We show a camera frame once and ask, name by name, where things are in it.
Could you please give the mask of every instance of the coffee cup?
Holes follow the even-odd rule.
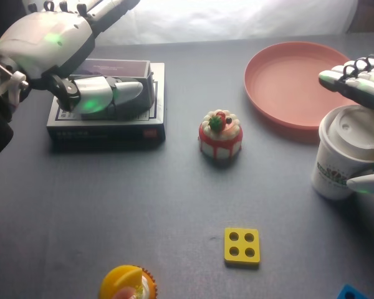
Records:
[[[353,193],[347,180],[374,168],[374,110],[336,108],[321,121],[319,135],[312,185],[327,199],[346,199]]]

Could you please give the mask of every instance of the white plastic lid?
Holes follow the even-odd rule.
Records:
[[[363,106],[346,107],[327,132],[330,141],[356,159],[374,158],[374,111]]]

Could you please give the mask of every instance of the box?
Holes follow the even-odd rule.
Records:
[[[145,99],[142,100],[153,97],[154,103],[149,110],[130,120],[121,120],[118,113],[108,112],[109,109],[86,119],[61,110],[54,97],[47,121],[47,130],[54,142],[165,140],[164,64],[142,60],[87,59],[75,74],[138,80],[145,86]]]

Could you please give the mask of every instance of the strawberry cake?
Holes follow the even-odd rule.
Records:
[[[242,128],[235,114],[211,111],[199,126],[199,148],[214,159],[232,158],[241,149]]]

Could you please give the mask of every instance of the white paper cup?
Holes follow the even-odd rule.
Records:
[[[366,155],[367,159],[354,158],[347,153],[349,151],[343,152],[344,148],[341,148],[341,144],[334,144],[329,137],[332,136],[332,139],[335,140],[334,131],[330,132],[330,127],[338,114],[352,107],[356,109],[358,106],[352,105],[332,110],[323,118],[319,126],[320,146],[312,173],[312,184],[319,194],[328,199],[346,199],[353,193],[347,187],[347,180],[353,174],[374,166],[374,157],[369,159]]]

